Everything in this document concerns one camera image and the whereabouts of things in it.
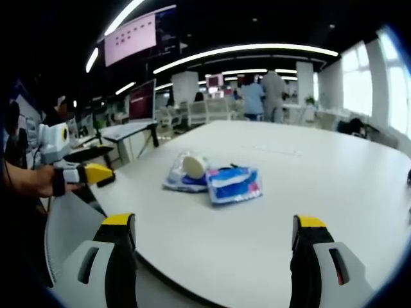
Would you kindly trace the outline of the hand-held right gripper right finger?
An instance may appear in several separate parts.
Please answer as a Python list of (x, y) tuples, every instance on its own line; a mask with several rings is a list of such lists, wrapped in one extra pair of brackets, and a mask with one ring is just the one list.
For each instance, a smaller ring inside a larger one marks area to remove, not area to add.
[(293, 217), (290, 270), (290, 307), (363, 307), (374, 292), (361, 260), (312, 216)]

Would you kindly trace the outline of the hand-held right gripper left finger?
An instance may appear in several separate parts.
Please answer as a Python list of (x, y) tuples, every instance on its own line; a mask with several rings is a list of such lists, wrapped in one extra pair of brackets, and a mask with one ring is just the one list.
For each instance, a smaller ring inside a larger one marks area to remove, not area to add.
[(133, 213), (107, 217), (64, 261), (52, 288), (63, 307), (137, 307), (135, 224)]

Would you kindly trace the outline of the person's left hand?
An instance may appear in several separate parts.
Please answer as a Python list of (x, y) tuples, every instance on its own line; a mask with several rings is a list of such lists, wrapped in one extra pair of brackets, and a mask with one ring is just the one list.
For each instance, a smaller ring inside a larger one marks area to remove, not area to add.
[(63, 194), (75, 191), (82, 186), (80, 184), (68, 184), (63, 182), (63, 187), (55, 187), (57, 183), (57, 170), (50, 165), (42, 166), (31, 173), (31, 184), (33, 195), (40, 198), (58, 196), (58, 190)]

